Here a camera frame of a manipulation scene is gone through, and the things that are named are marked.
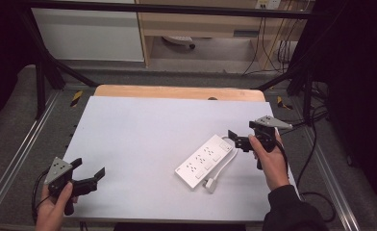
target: white wall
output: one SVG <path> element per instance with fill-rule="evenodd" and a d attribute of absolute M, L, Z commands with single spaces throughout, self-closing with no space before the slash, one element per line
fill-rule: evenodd
<path fill-rule="evenodd" d="M 47 49 L 57 59 L 143 62 L 136 13 L 47 9 L 33 9 L 33 13 Z"/>

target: power strip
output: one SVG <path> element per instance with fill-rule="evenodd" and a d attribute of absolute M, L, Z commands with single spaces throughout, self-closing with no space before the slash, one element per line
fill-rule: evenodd
<path fill-rule="evenodd" d="M 194 190 L 231 150 L 230 143 L 213 135 L 174 171 Z"/>

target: black sleeve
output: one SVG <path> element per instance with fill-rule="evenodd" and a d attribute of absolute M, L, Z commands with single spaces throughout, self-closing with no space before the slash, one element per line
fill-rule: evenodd
<path fill-rule="evenodd" d="M 300 201 L 294 186 L 287 185 L 268 195 L 270 212 L 264 218 L 263 230 L 329 230 L 318 210 Z"/>

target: yellow and black tape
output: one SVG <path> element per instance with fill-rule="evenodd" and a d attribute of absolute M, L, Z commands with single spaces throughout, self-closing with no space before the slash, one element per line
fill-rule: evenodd
<path fill-rule="evenodd" d="M 82 91 L 82 90 L 78 90 L 78 91 L 75 93 L 74 97 L 72 98 L 71 105 L 69 105 L 69 107 L 71 107 L 71 108 L 76 107 L 77 104 L 78 104 L 78 101 L 79 101 L 80 98 L 81 98 L 81 95 L 83 95 L 83 91 Z"/>
<path fill-rule="evenodd" d="M 292 110 L 293 107 L 291 105 L 286 105 L 282 102 L 282 97 L 278 96 L 278 108 L 286 108 L 288 110 Z"/>

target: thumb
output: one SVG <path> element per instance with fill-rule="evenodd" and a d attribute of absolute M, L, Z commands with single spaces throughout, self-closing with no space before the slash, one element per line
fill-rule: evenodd
<path fill-rule="evenodd" d="M 65 208 L 65 204 L 68 201 L 69 197 L 72 194 L 72 183 L 68 182 L 66 186 L 63 188 L 62 192 L 60 193 L 59 198 L 57 199 L 56 209 L 59 211 L 63 211 Z"/>
<path fill-rule="evenodd" d="M 253 135 L 249 135 L 248 139 L 252 147 L 254 148 L 254 151 L 257 152 L 258 158 L 265 158 L 266 151 L 260 141 L 258 141 L 258 139 Z"/>

